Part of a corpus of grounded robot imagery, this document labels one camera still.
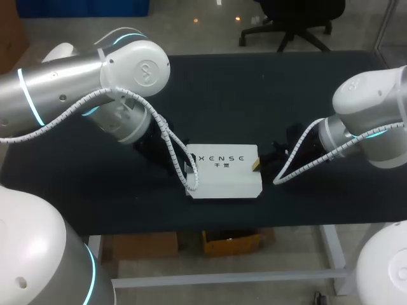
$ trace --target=black table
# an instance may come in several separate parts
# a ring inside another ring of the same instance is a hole
[[[285,141],[286,127],[333,114],[349,77],[380,65],[366,52],[170,57],[165,89],[148,100],[192,143]],[[238,229],[407,219],[407,168],[379,170],[362,156],[320,165],[255,200],[193,201],[176,177],[77,115],[10,147],[9,188],[55,206],[79,234]]]

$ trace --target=black office chair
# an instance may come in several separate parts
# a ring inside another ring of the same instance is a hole
[[[307,29],[325,27],[324,34],[332,33],[331,21],[345,11],[345,0],[257,0],[266,15],[263,25],[243,30],[239,46],[246,46],[245,36],[254,33],[285,32],[277,52],[283,52],[289,41],[297,35],[321,51],[330,51]]]

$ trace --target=concrete floor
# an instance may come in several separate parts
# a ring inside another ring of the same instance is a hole
[[[345,256],[348,257],[368,225],[337,226]],[[177,257],[121,261],[112,277],[192,275],[256,271],[288,271],[328,268],[316,227],[275,228],[275,244],[265,243],[251,255],[205,258],[197,236],[183,233],[183,249]],[[109,263],[104,264],[112,270]],[[118,305],[130,304],[278,304],[312,305],[315,291],[328,295],[330,305],[360,305],[358,296],[337,297],[331,280],[306,280],[261,283],[185,285],[117,290]]]
[[[333,22],[331,36],[322,28],[312,32],[332,50],[370,50],[382,22],[386,0],[347,0],[345,13]],[[158,43],[169,55],[275,51],[282,33],[248,36],[238,47],[242,29],[261,22],[264,14],[251,0],[151,0],[145,18],[72,18],[24,20],[30,49],[19,66],[36,64],[61,42],[78,50],[118,27],[135,27]],[[316,51],[296,37],[287,51]],[[0,166],[6,147],[0,146]],[[350,253],[366,230],[365,225],[338,226],[345,253]],[[218,259],[203,258],[197,244],[169,259],[120,262],[119,277],[187,275],[194,273],[277,271],[326,268],[326,257],[313,227],[276,228],[277,242],[256,254]],[[119,290],[118,305],[130,304],[278,304],[311,305],[316,290],[329,295],[329,304],[360,304],[355,296],[336,297],[327,280],[190,285],[183,287]]]

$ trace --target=white spiral cable wrap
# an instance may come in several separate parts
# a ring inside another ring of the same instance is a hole
[[[155,121],[157,122],[157,125],[159,127],[159,129],[161,130],[162,133],[162,138],[165,141],[169,153],[170,153],[170,157],[172,160],[172,163],[174,164],[174,168],[177,172],[178,178],[181,181],[181,183],[183,184],[183,186],[189,190],[189,191],[196,191],[196,189],[198,188],[199,185],[199,176],[198,176],[198,170],[197,170],[197,165],[195,164],[194,159],[192,158],[192,155],[188,152],[186,146],[178,139],[178,137],[168,128],[168,125],[166,123],[163,122],[162,117],[156,112],[156,110],[153,108],[153,106],[147,102],[147,100],[145,100],[144,98],[142,98],[140,95],[131,92],[129,90],[123,89],[123,88],[115,88],[116,92],[120,92],[130,98],[135,99],[136,101],[138,101],[139,103],[141,103],[150,113],[151,116],[155,119]],[[85,95],[83,98],[81,98],[80,100],[78,100],[77,102],[75,102],[72,106],[70,106],[67,110],[65,110],[59,117],[55,118],[53,121],[51,121],[50,123],[48,123],[47,125],[45,125],[44,127],[36,130],[35,132],[29,133],[28,135],[23,135],[21,137],[15,137],[15,138],[0,138],[0,143],[3,144],[12,144],[12,143],[20,143],[20,142],[25,142],[28,140],[32,140],[40,135],[43,135],[44,133],[50,131],[52,128],[54,128],[55,126],[57,126],[59,123],[63,122],[63,120],[65,120],[66,118],[68,118],[70,115],[72,115],[75,111],[78,110],[78,108],[80,108],[83,104],[87,103],[89,100],[99,96],[99,95],[103,95],[103,94],[107,94],[107,93],[111,93],[113,92],[113,89],[110,88],[105,88],[105,89],[100,89],[100,90],[96,90],[92,93],[89,93],[88,95]],[[181,168],[179,166],[178,163],[178,159],[177,156],[174,152],[174,148],[172,147],[172,143],[171,143],[171,138],[174,139],[174,141],[181,147],[181,149],[185,152],[185,154],[187,155],[192,169],[193,169],[193,173],[195,176],[195,185],[193,187],[189,186],[183,172],[181,171]]]
[[[277,184],[283,184],[289,180],[291,180],[292,178],[298,176],[299,174],[309,170],[310,168],[313,168],[315,166],[317,166],[318,164],[321,164],[329,159],[334,158],[336,155],[340,154],[342,151],[348,149],[349,147],[359,143],[360,141],[370,137],[371,135],[374,135],[376,133],[379,132],[384,132],[386,130],[391,130],[391,129],[395,129],[395,128],[401,128],[404,127],[404,123],[403,122],[399,122],[399,123],[393,123],[393,124],[388,124],[388,125],[383,125],[381,127],[376,127],[372,130],[369,130],[368,132],[364,132],[361,135],[358,135],[356,138],[353,138],[352,140],[350,140],[349,142],[344,143],[343,145],[341,145],[340,147],[337,147],[336,149],[334,149],[333,151],[330,151],[329,153],[323,155],[322,157],[308,163],[307,165],[297,169],[296,171],[294,171],[293,173],[290,173],[289,175],[285,176],[284,178],[281,178],[284,173],[286,172],[288,166],[291,164],[295,154],[298,151],[298,148],[300,148],[300,145],[302,144],[302,142],[304,141],[305,137],[307,136],[307,134],[310,132],[310,130],[316,125],[318,124],[320,121],[322,121],[323,119],[318,119],[316,121],[314,121],[313,123],[311,123],[311,125],[304,131],[304,133],[302,134],[302,136],[300,137],[300,139],[298,140],[297,144],[295,145],[292,153],[290,154],[290,157],[288,158],[286,164],[284,165],[284,167],[282,168],[282,170],[280,171],[280,173],[276,176],[276,178],[273,180],[273,183],[275,185]]]

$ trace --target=cardboard box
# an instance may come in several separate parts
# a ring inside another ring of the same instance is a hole
[[[202,232],[203,250],[208,257],[249,254],[257,251],[261,235],[257,232]]]
[[[112,248],[115,261],[175,256],[178,254],[177,233],[113,235]]]
[[[9,72],[28,48],[15,0],[0,1],[0,74]]]

